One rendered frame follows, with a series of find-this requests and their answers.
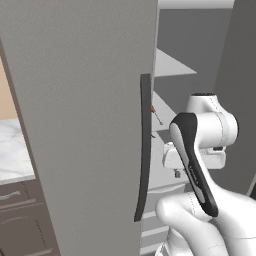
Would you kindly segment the white freezer drawer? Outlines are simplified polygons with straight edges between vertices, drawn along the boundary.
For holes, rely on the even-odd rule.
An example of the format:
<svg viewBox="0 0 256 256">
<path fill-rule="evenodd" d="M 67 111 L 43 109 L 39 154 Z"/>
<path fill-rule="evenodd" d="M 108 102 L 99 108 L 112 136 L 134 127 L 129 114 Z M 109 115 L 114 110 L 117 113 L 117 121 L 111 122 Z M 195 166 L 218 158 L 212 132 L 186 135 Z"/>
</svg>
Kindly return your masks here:
<svg viewBox="0 0 256 256">
<path fill-rule="evenodd" d="M 140 254 L 154 253 L 166 239 L 168 227 L 162 224 L 154 211 L 144 213 L 140 242 Z"/>
</svg>

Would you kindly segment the red kebab skewer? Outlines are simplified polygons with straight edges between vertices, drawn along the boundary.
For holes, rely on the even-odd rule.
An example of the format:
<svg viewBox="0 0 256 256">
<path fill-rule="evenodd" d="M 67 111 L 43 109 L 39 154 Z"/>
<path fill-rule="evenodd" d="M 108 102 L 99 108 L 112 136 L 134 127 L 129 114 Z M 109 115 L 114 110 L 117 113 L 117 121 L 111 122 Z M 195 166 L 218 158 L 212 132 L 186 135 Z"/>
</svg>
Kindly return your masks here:
<svg viewBox="0 0 256 256">
<path fill-rule="evenodd" d="M 154 108 L 153 105 L 152 105 L 151 111 L 152 111 L 152 113 L 156 116 L 156 118 L 157 118 L 159 124 L 160 124 L 160 125 L 163 125 L 163 122 L 162 122 L 162 121 L 160 120 L 160 118 L 158 117 L 157 112 L 156 112 L 156 110 L 155 110 L 155 108 Z"/>
</svg>

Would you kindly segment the brown drawer front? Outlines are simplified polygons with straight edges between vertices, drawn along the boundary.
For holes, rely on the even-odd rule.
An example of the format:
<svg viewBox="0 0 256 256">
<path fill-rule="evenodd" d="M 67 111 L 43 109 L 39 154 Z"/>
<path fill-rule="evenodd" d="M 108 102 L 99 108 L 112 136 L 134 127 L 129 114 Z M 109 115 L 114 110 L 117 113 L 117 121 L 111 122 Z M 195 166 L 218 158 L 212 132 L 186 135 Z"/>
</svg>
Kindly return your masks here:
<svg viewBox="0 0 256 256">
<path fill-rule="evenodd" d="M 14 191 L 20 191 L 21 195 L 13 196 L 5 201 L 0 201 L 0 209 L 11 208 L 26 203 L 32 203 L 36 199 L 34 181 L 22 181 L 12 184 L 0 185 L 0 195 L 6 195 Z"/>
<path fill-rule="evenodd" d="M 48 221 L 21 210 L 0 214 L 0 256 L 30 256 L 53 248 Z"/>
</svg>

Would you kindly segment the grey freezer door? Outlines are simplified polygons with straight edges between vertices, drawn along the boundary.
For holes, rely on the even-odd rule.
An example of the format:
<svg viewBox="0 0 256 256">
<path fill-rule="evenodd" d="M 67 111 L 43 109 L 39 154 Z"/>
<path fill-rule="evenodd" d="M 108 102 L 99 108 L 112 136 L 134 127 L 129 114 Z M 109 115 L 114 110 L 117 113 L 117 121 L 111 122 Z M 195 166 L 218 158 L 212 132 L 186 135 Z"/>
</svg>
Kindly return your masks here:
<svg viewBox="0 0 256 256">
<path fill-rule="evenodd" d="M 138 256 L 140 77 L 157 0 L 0 0 L 0 40 L 61 256 Z"/>
</svg>

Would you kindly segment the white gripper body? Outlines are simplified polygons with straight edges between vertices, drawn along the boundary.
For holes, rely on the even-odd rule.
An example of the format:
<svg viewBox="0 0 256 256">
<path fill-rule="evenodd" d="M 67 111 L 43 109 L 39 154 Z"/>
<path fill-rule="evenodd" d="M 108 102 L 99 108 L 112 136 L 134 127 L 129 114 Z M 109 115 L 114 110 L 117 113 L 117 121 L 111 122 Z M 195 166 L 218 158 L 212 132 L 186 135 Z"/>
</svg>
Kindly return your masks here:
<svg viewBox="0 0 256 256">
<path fill-rule="evenodd" d="M 208 169 L 222 169 L 226 163 L 225 148 L 214 150 L 213 148 L 200 150 L 202 159 Z M 164 145 L 163 166 L 169 169 L 182 169 L 183 163 L 172 142 Z"/>
</svg>

